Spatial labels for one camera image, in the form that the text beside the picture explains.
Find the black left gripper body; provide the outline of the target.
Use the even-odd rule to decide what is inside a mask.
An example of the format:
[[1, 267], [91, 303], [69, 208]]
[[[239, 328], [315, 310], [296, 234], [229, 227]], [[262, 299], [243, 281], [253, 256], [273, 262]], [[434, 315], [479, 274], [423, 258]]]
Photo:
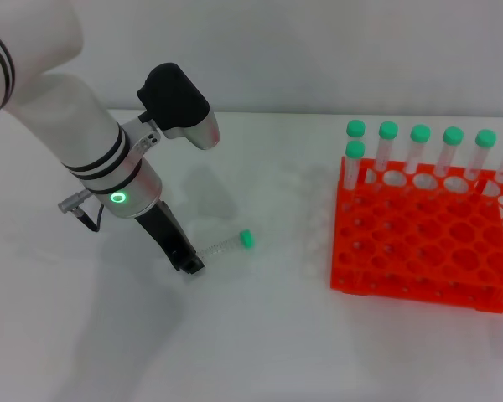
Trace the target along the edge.
[[155, 240], [168, 259], [175, 251], [179, 254], [195, 251], [171, 209], [163, 200], [159, 200], [135, 220]]

